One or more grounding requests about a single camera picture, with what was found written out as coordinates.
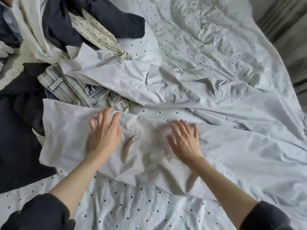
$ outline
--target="forearm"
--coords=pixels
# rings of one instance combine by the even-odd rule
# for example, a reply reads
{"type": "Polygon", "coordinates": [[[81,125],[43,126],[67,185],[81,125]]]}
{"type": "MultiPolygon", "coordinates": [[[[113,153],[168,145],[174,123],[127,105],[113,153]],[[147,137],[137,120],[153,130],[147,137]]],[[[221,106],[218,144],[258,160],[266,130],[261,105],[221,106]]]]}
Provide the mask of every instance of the forearm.
{"type": "Polygon", "coordinates": [[[204,158],[195,160],[190,168],[201,177],[234,226],[239,229],[258,201],[220,174],[204,158]]]}
{"type": "Polygon", "coordinates": [[[72,172],[70,172],[50,194],[62,201],[70,211],[70,219],[75,211],[96,171],[99,164],[86,157],[72,172]]]}

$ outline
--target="left hand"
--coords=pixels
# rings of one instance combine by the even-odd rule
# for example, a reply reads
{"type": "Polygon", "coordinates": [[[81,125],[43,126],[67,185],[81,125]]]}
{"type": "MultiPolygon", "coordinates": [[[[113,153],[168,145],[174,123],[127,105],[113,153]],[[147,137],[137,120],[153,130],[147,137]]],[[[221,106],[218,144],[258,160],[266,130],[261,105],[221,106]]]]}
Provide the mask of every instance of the left hand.
{"type": "Polygon", "coordinates": [[[92,133],[90,135],[90,152],[87,158],[93,159],[101,166],[115,151],[121,137],[122,131],[118,123],[121,112],[113,115],[110,121],[110,114],[113,108],[99,112],[97,117],[90,119],[92,133]]]}

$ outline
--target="finger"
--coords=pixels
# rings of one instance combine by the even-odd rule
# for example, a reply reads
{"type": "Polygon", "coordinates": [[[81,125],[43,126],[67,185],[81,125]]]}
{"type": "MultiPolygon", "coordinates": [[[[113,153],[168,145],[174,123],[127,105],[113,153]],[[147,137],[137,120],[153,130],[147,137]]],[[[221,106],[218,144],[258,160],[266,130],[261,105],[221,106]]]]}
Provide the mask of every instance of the finger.
{"type": "Polygon", "coordinates": [[[175,144],[173,138],[170,135],[167,135],[166,138],[167,138],[167,141],[168,141],[172,151],[175,152],[177,145],[175,144]]]}
{"type": "Polygon", "coordinates": [[[115,114],[113,114],[112,121],[111,121],[111,125],[117,126],[119,117],[120,117],[121,115],[122,115],[121,112],[116,112],[115,114]]]}
{"type": "Polygon", "coordinates": [[[91,127],[91,129],[92,129],[92,133],[94,133],[95,130],[96,130],[95,119],[97,119],[97,118],[96,118],[96,117],[91,117],[90,122],[89,122],[90,127],[91,127]]]}
{"type": "Polygon", "coordinates": [[[169,126],[171,127],[171,130],[173,131],[175,137],[181,136],[181,132],[179,131],[178,127],[174,123],[170,123],[169,126]]]}
{"type": "Polygon", "coordinates": [[[183,124],[181,122],[179,122],[178,120],[175,120],[174,123],[176,123],[176,125],[179,127],[179,129],[181,131],[181,135],[187,135],[188,134],[185,127],[183,126],[183,124]]]}
{"type": "Polygon", "coordinates": [[[113,107],[110,107],[108,109],[105,109],[103,111],[103,120],[102,120],[102,125],[103,126],[109,126],[110,124],[110,114],[113,111],[113,107]]]}
{"type": "Polygon", "coordinates": [[[103,111],[100,111],[97,115],[97,126],[102,126],[102,120],[103,120],[103,111]]]}
{"type": "Polygon", "coordinates": [[[185,127],[185,130],[187,131],[187,133],[189,135],[192,135],[192,132],[191,132],[191,129],[190,129],[190,126],[187,125],[187,123],[185,121],[183,121],[182,119],[180,120],[180,122],[183,124],[183,126],[185,127]]]}
{"type": "Polygon", "coordinates": [[[197,139],[197,141],[199,140],[199,137],[198,137],[198,128],[196,126],[196,123],[194,123],[194,138],[197,139]]]}
{"type": "Polygon", "coordinates": [[[117,135],[118,135],[118,136],[121,136],[121,135],[122,135],[122,129],[121,129],[119,123],[117,124],[117,135]]]}

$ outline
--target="denim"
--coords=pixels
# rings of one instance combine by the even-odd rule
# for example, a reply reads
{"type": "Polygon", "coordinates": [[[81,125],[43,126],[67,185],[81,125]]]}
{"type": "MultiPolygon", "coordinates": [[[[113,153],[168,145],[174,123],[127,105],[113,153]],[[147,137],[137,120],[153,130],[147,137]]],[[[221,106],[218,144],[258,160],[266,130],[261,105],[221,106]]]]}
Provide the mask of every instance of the denim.
{"type": "Polygon", "coordinates": [[[38,81],[44,86],[50,99],[56,98],[61,102],[90,108],[107,105],[104,97],[110,93],[109,89],[78,82],[63,74],[58,64],[48,67],[38,76],[38,81]]]}

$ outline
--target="black sleeve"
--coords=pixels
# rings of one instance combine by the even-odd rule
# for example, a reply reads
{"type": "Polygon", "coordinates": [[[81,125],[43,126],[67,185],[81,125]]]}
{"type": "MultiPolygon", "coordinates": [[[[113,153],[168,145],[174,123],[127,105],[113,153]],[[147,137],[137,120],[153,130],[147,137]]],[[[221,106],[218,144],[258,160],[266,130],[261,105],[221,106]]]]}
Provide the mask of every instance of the black sleeve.
{"type": "Polygon", "coordinates": [[[73,230],[69,210],[57,197],[45,193],[27,202],[21,211],[12,213],[1,230],[73,230]]]}
{"type": "Polygon", "coordinates": [[[281,209],[260,201],[243,220],[240,230],[293,230],[281,209]]]}

